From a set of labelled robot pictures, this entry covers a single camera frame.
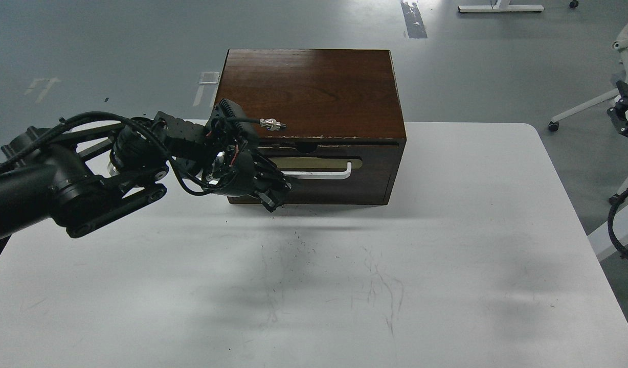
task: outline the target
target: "robotic hand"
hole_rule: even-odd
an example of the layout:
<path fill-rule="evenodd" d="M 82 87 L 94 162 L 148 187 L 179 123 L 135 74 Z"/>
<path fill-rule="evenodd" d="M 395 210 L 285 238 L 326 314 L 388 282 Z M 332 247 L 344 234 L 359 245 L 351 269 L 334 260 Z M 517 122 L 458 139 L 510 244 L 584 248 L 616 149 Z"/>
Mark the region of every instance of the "robotic hand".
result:
<path fill-rule="evenodd" d="M 96 121 L 119 123 L 70 132 Z M 28 128 L 2 147 L 0 254 L 12 233 L 48 217 L 79 238 L 159 200 L 166 187 L 157 181 L 169 172 L 167 163 L 191 195 L 249 195 L 274 211 L 291 182 L 259 153 L 253 124 L 286 128 L 274 119 L 248 119 L 229 100 L 214 106 L 205 126 L 164 112 L 153 120 L 85 112 L 52 129 Z M 103 141 L 76 152 L 78 143 L 98 139 Z M 107 151 L 112 175 L 95 175 L 86 162 Z M 185 179 L 202 190 L 189 188 Z M 128 195 L 134 187 L 141 190 Z"/>

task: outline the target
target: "wooden box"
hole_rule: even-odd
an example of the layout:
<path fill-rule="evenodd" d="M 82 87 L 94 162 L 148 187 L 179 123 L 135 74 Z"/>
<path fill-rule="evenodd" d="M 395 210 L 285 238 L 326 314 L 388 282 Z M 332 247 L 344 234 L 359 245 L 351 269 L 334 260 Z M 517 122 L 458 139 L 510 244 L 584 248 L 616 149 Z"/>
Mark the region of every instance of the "wooden box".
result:
<path fill-rule="evenodd" d="M 283 171 L 344 171 L 352 162 L 346 179 L 300 180 L 287 203 L 389 202 L 406 141 L 389 51 L 230 50 L 216 94 L 222 98 L 248 117 L 287 125 L 279 132 L 257 127 L 260 151 Z"/>

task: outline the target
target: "chair leg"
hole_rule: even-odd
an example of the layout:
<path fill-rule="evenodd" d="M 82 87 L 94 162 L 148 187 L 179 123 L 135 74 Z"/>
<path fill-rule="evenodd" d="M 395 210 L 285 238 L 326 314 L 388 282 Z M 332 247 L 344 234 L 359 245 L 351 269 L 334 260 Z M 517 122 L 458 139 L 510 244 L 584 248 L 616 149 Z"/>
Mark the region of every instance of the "chair leg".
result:
<path fill-rule="evenodd" d="M 628 84 L 628 49 L 622 49 L 620 52 L 621 61 L 623 63 L 623 69 L 625 69 L 625 83 Z M 594 105 L 597 105 L 601 102 L 605 102 L 606 100 L 610 100 L 618 95 L 618 90 L 614 89 L 608 91 L 607 93 L 601 94 L 596 98 L 592 98 L 587 102 L 581 103 L 580 105 L 573 107 L 573 109 L 562 112 L 561 114 L 557 114 L 552 119 L 550 119 L 550 124 L 548 124 L 548 130 L 551 132 L 555 132 L 559 128 L 559 121 L 562 119 L 566 119 L 567 117 L 577 114 L 578 112 L 584 111 Z"/>

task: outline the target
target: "wiring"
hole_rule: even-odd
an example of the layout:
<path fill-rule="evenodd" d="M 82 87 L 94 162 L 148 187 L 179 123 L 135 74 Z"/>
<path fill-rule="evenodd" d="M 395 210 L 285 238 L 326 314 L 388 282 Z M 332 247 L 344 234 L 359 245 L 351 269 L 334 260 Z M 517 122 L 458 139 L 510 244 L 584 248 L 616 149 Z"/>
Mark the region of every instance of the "wiring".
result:
<path fill-rule="evenodd" d="M 160 150 L 162 156 L 169 161 L 169 165 L 173 168 L 173 173 L 175 174 L 176 179 L 180 186 L 190 195 L 195 196 L 203 196 L 209 193 L 213 193 L 214 189 L 218 189 L 222 187 L 222 183 L 218 183 L 216 185 L 209 184 L 209 182 L 202 181 L 197 178 L 195 175 L 190 174 L 185 168 L 183 168 L 174 158 L 171 156 L 169 150 L 165 147 L 164 144 L 157 138 L 157 136 L 152 133 L 152 131 L 148 130 L 143 124 L 137 123 L 132 119 L 128 119 L 117 114 L 112 114 L 110 112 L 101 112 L 101 111 L 92 111 L 92 112 L 84 112 L 82 114 L 75 115 L 69 119 L 60 119 L 60 123 L 57 126 L 54 126 L 50 130 L 43 133 L 39 138 L 34 140 L 32 144 L 30 144 L 25 149 L 22 149 L 14 156 L 10 157 L 7 161 L 0 164 L 0 174 L 3 172 L 7 172 L 11 170 L 11 167 L 18 161 L 32 153 L 34 150 L 39 149 L 47 144 L 53 139 L 62 135 L 62 133 L 68 132 L 69 130 L 76 128 L 81 125 L 94 123 L 96 121 L 118 121 L 120 123 L 124 123 L 127 126 L 130 126 L 135 131 L 141 133 L 146 139 L 148 139 L 151 144 L 153 144 L 157 149 Z M 192 182 L 195 182 L 199 186 L 201 186 L 204 190 L 201 192 L 194 191 L 186 186 L 183 177 L 190 179 Z"/>
<path fill-rule="evenodd" d="M 614 234 L 614 229 L 613 229 L 614 217 L 616 215 L 616 211 L 618 210 L 619 206 L 621 206 L 621 204 L 625 202 L 625 199 L 627 197 L 628 197 L 628 188 L 625 191 L 623 191 L 623 193 L 621 193 L 621 195 L 619 195 L 616 198 L 615 202 L 612 204 L 612 207 L 609 210 L 609 214 L 607 215 L 607 232 L 609 233 L 609 239 L 611 240 L 612 244 L 614 245 L 616 250 L 618 250 L 618 252 L 621 253 L 621 257 L 628 260 L 628 249 L 625 248 L 623 244 L 621 244 L 618 238 L 616 238 L 616 235 Z"/>

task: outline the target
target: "drawer handle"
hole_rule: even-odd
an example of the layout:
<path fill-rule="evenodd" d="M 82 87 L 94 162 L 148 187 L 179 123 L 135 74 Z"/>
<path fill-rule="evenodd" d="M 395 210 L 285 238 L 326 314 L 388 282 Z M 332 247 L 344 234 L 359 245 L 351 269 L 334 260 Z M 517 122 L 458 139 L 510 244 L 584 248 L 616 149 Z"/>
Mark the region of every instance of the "drawer handle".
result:
<path fill-rule="evenodd" d="M 312 172 L 312 171 L 283 171 L 284 175 L 295 179 L 324 179 L 324 180 L 342 180 L 351 175 L 353 163 L 346 163 L 346 170 L 342 172 Z"/>

